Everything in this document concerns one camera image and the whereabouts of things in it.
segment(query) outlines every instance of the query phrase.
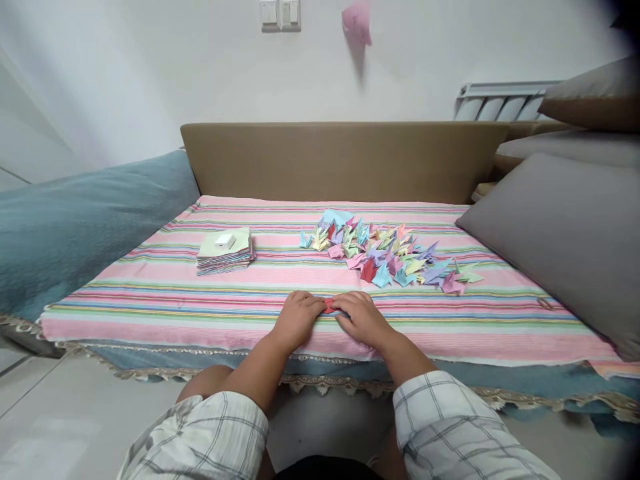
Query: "child's hand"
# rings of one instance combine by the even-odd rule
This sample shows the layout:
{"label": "child's hand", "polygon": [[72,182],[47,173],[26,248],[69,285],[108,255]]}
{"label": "child's hand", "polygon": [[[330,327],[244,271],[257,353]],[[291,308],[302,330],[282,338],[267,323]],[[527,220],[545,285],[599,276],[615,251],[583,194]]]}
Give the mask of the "child's hand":
{"label": "child's hand", "polygon": [[380,351],[386,342],[392,340],[396,331],[390,326],[373,304],[371,297],[360,291],[342,293],[333,298],[333,308],[347,312],[351,317],[336,315],[342,330],[358,342]]}
{"label": "child's hand", "polygon": [[313,322],[326,307],[322,297],[306,291],[291,292],[269,335],[290,354],[309,339]]}

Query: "white tile floor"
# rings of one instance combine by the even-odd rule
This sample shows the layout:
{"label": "white tile floor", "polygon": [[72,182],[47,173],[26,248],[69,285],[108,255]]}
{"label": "white tile floor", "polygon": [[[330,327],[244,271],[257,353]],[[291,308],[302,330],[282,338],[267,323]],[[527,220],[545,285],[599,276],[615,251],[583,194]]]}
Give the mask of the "white tile floor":
{"label": "white tile floor", "polygon": [[[0,377],[0,478],[112,479],[130,442],[181,388],[118,380],[86,357],[30,359]],[[268,446],[276,471],[313,453],[366,461],[391,421],[389,402],[366,393],[321,397],[305,389],[292,397],[283,388],[275,405]],[[554,414],[506,423],[564,480],[617,477],[626,449],[621,441],[602,439],[588,426],[567,426]]]}

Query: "wall switch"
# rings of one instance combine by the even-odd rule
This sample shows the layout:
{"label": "wall switch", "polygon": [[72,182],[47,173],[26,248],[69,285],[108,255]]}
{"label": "wall switch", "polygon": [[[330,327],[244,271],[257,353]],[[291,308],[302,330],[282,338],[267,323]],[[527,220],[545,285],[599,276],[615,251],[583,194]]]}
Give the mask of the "wall switch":
{"label": "wall switch", "polygon": [[300,0],[280,0],[280,30],[301,30]]}
{"label": "wall switch", "polygon": [[280,31],[276,0],[260,0],[260,21],[263,32]]}

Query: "gray pillow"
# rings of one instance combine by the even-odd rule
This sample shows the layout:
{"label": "gray pillow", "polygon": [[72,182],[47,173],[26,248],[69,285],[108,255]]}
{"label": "gray pillow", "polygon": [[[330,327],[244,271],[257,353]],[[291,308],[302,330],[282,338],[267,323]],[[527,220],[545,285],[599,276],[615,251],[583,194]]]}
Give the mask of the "gray pillow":
{"label": "gray pillow", "polygon": [[634,55],[558,83],[538,112],[592,130],[640,132],[639,63]]}
{"label": "gray pillow", "polygon": [[640,360],[640,173],[537,153],[456,221]]}
{"label": "gray pillow", "polygon": [[534,153],[616,167],[640,167],[640,135],[590,130],[543,133],[504,142],[495,152],[495,166],[504,173]]}

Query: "pink striped blanket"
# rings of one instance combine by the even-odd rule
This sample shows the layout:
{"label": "pink striped blanket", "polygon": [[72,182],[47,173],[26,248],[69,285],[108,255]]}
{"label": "pink striped blanket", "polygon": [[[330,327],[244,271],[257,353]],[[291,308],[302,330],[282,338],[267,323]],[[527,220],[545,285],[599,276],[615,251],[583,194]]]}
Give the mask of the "pink striped blanket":
{"label": "pink striped blanket", "polygon": [[[438,286],[362,282],[344,259],[299,247],[325,209],[365,223],[402,223],[437,261],[477,263],[485,279],[462,296]],[[437,203],[294,203],[202,196],[146,242],[41,316],[52,341],[250,349],[269,332],[286,296],[368,292],[397,330],[434,358],[489,365],[560,365],[584,360],[623,365],[613,348],[502,258],[454,225],[466,205]],[[242,271],[198,277],[195,257],[206,233],[250,227],[256,259]],[[541,306],[546,299],[552,310]],[[298,353],[368,360],[376,353],[322,314]]]}

